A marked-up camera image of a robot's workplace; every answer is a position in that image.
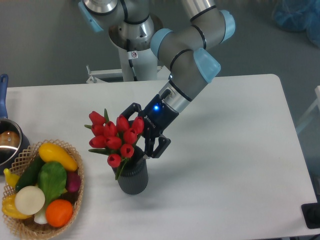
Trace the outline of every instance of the green cucumber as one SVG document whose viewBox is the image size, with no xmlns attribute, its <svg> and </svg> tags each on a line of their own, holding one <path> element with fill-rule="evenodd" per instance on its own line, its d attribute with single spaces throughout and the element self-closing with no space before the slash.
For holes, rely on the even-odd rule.
<svg viewBox="0 0 320 240">
<path fill-rule="evenodd" d="M 24 170 L 18 182 L 15 185 L 15 192 L 27 186 L 34 186 L 38 180 L 38 174 L 45 162 L 37 155 L 30 165 Z"/>
</svg>

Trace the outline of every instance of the metal pot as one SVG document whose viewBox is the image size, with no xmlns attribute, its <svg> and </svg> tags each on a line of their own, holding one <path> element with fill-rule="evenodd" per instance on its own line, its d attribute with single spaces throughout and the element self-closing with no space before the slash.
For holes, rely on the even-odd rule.
<svg viewBox="0 0 320 240">
<path fill-rule="evenodd" d="M 11 168 L 11 164 L 30 143 L 21 128 L 14 121 L 8 119 L 6 95 L 9 77 L 0 76 L 0 175 L 4 169 Z"/>
</svg>

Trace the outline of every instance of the light blue joint cap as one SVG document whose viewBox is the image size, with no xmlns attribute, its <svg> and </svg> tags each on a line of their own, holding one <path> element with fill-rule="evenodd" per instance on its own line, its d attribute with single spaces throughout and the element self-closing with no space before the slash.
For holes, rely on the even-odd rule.
<svg viewBox="0 0 320 240">
<path fill-rule="evenodd" d="M 223 42 L 235 33 L 236 23 L 234 17 L 230 14 L 230 12 L 228 12 L 227 10 L 221 10 L 220 12 L 223 14 L 225 20 L 225 34 L 224 39 L 222 40 Z"/>
<path fill-rule="evenodd" d="M 204 80 L 211 83 L 221 70 L 220 64 L 203 48 L 194 51 L 193 58 Z"/>
<path fill-rule="evenodd" d="M 93 19 L 93 17 L 91 16 L 91 14 L 89 13 L 89 11 L 86 9 L 84 3 L 82 1 L 80 1 L 78 3 L 78 6 L 80 8 L 81 13 L 83 14 L 84 18 L 87 20 L 87 22 L 89 23 L 89 26 L 91 27 L 91 29 L 95 32 L 95 33 L 99 33 L 102 32 L 103 29 L 99 26 L 99 24 Z"/>
<path fill-rule="evenodd" d="M 168 29 L 168 28 L 162 28 L 159 31 L 157 31 L 152 39 L 151 39 L 151 43 L 150 43 L 150 48 L 151 51 L 153 52 L 153 54 L 158 58 L 158 52 L 159 52 L 159 48 L 160 48 L 160 44 L 162 42 L 162 40 L 166 37 L 166 35 L 168 33 L 171 33 L 172 30 Z"/>
</svg>

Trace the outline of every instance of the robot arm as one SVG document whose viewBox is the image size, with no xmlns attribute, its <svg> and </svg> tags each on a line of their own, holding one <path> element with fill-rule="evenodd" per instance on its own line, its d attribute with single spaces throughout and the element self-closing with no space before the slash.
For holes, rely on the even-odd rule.
<svg viewBox="0 0 320 240">
<path fill-rule="evenodd" d="M 143 110 L 133 103 L 122 113 L 129 118 L 138 112 L 143 118 L 144 152 L 152 158 L 158 158 L 171 142 L 163 131 L 221 70 L 205 48 L 225 41 L 235 31 L 233 17 L 227 11 L 218 11 L 213 0 L 184 0 L 183 4 L 192 26 L 178 33 L 163 28 L 150 44 L 154 55 L 171 72 L 168 83 Z M 158 146 L 154 150 L 156 138 Z"/>
<path fill-rule="evenodd" d="M 79 3 L 89 23 L 96 22 L 103 28 L 119 25 L 119 38 L 110 36 L 118 47 L 127 51 L 151 48 L 171 72 L 168 83 L 143 110 L 138 103 L 132 103 L 122 113 L 127 119 L 135 112 L 143 118 L 144 152 L 151 158 L 159 158 L 171 142 L 163 131 L 221 70 L 220 64 L 205 49 L 222 43 L 235 32 L 234 18 L 228 11 L 219 11 L 214 0 L 182 0 L 182 4 L 191 26 L 173 32 L 166 28 L 157 31 L 152 28 L 152 22 L 148 24 L 148 0 L 82 0 Z M 154 149 L 156 139 L 158 146 Z"/>
</svg>

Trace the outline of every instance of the blue pot handle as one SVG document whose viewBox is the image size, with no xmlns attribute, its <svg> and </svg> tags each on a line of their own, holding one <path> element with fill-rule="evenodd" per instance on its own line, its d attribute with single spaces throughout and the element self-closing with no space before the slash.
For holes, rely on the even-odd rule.
<svg viewBox="0 0 320 240">
<path fill-rule="evenodd" d="M 6 95 L 9 77 L 7 74 L 0 76 L 0 119 L 7 119 L 8 112 L 6 108 Z"/>
</svg>

